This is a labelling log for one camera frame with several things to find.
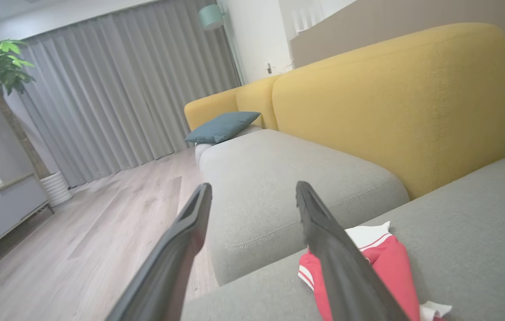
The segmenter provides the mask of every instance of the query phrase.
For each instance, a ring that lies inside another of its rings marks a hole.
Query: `sofa backrest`
[[[279,77],[281,132],[398,176],[410,197],[505,157],[505,32],[454,24],[369,45]]]
[[[253,124],[265,129],[278,130],[273,109],[273,86],[279,77],[276,75],[242,86],[236,94],[239,111],[260,112],[261,116]]]

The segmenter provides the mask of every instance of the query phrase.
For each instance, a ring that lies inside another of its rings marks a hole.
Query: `gray sofa cushion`
[[[452,320],[505,320],[505,159],[381,215],[405,244],[420,303]],[[320,320],[297,277],[305,250],[185,304],[182,319]]]
[[[295,199],[299,180],[312,184],[344,228],[409,201],[387,170],[274,130],[212,146],[199,167],[212,185],[207,246],[220,285],[304,247]]]
[[[259,130],[262,130],[262,127],[261,126],[257,126],[257,125],[254,125],[254,124],[250,124],[249,126],[247,126],[244,130],[241,130],[240,132],[238,132],[234,138],[237,138],[237,137],[241,137],[241,136],[244,136],[244,135],[247,135],[247,134],[250,134],[252,132],[258,132]],[[199,161],[201,160],[201,155],[206,151],[208,150],[209,148],[211,148],[212,146],[214,146],[215,144],[206,144],[206,143],[203,143],[203,144],[197,144],[195,145],[195,162],[197,162],[197,164],[199,164]]]

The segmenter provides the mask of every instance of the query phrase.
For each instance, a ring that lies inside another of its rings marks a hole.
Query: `sofa armrest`
[[[230,89],[185,105],[185,117],[189,128],[194,130],[226,112],[239,111],[236,107],[236,93],[239,89],[240,87]]]

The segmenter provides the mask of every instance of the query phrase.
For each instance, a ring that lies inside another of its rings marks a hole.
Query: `curtain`
[[[185,104],[239,85],[214,0],[161,0],[27,40],[21,100],[71,186],[187,148]]]

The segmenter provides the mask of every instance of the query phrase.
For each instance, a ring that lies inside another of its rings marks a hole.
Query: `red cloth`
[[[411,266],[405,246],[392,235],[379,245],[367,248],[362,254],[368,258],[379,278],[401,305],[409,319],[420,321],[419,301],[413,285]],[[300,258],[300,266],[299,276],[312,284],[316,305],[322,318],[324,321],[332,321],[332,312],[324,286],[320,260],[308,250],[308,253]]]

